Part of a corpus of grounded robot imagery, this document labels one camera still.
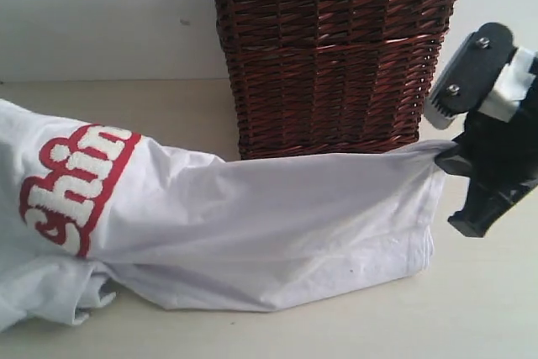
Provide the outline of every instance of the wicker basket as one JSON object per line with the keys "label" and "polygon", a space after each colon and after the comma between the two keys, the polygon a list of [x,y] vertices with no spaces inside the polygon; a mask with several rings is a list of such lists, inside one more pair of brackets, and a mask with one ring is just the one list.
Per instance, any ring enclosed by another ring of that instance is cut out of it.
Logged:
{"label": "wicker basket", "polygon": [[215,0],[244,159],[418,139],[456,0]]}

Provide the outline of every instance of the white wall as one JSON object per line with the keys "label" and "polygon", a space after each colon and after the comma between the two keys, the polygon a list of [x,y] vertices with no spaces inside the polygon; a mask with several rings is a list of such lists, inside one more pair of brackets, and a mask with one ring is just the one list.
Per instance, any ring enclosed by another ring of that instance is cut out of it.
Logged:
{"label": "white wall", "polygon": [[[535,0],[460,0],[441,64],[491,20],[538,50]],[[226,69],[213,0],[0,0],[0,80],[215,77]]]}

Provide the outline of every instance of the white t-shirt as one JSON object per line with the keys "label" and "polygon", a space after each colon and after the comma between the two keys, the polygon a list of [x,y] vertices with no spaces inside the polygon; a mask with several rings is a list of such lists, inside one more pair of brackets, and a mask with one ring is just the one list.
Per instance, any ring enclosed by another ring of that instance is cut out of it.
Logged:
{"label": "white t-shirt", "polygon": [[109,278],[165,309],[273,311],[414,275],[452,145],[226,163],[0,100],[0,330],[78,325]]}

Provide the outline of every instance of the red and white lettering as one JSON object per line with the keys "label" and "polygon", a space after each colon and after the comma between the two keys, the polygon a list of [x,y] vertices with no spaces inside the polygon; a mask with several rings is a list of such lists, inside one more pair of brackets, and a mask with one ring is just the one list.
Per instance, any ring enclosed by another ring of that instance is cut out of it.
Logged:
{"label": "red and white lettering", "polygon": [[86,125],[39,153],[50,169],[23,182],[19,212],[46,239],[84,257],[105,203],[141,139],[128,130]]}

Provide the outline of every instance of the table surface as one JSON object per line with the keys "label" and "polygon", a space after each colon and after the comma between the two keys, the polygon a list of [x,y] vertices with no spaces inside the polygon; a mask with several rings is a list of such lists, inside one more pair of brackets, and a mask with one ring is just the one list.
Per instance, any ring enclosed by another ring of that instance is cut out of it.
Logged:
{"label": "table surface", "polygon": [[[227,81],[64,82],[0,86],[0,98],[45,114],[125,127],[164,145],[237,158]],[[423,139],[450,139],[423,124]],[[127,290],[82,327],[39,320],[0,335],[0,358],[537,358],[538,193],[484,240],[446,218],[466,182],[450,178],[417,277],[275,314],[165,312]]]}

